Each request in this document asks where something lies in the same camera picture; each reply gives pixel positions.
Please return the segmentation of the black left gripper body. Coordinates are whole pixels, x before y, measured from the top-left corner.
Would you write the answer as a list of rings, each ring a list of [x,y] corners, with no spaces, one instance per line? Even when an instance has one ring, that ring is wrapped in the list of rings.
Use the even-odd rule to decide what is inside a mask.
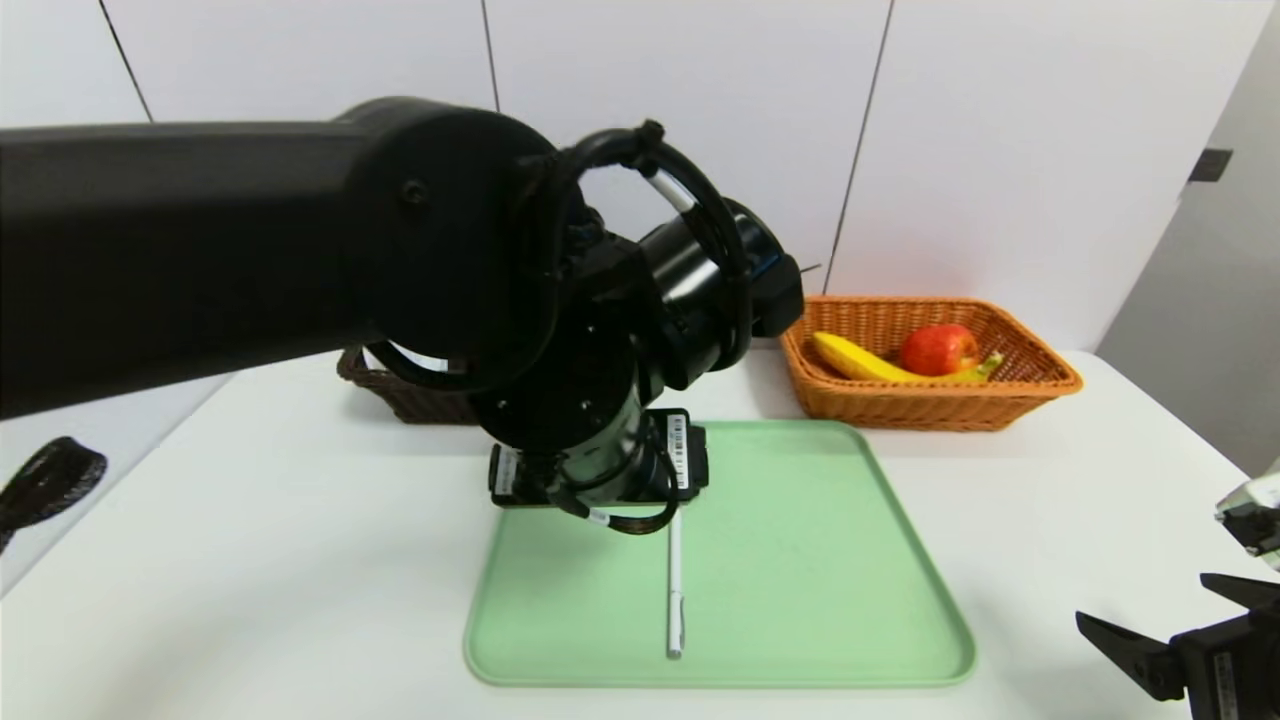
[[[707,429],[684,409],[649,409],[570,448],[557,480],[588,506],[681,503],[710,484]]]

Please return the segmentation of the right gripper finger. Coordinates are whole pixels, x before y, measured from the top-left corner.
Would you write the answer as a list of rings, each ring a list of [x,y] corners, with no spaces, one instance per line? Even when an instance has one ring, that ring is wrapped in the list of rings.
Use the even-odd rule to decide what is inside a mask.
[[[1170,644],[1087,612],[1076,611],[1075,624],[1096,650],[1152,700],[1165,702],[1185,698],[1185,674]]]
[[[1201,573],[1199,583],[1207,591],[1248,610],[1265,609],[1279,602],[1280,587],[1276,582],[1220,573]]]

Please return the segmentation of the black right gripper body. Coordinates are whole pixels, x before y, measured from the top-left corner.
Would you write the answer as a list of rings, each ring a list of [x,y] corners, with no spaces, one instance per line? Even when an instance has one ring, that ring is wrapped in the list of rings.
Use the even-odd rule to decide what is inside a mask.
[[[1277,603],[1180,633],[1170,646],[1193,719],[1279,717]]]

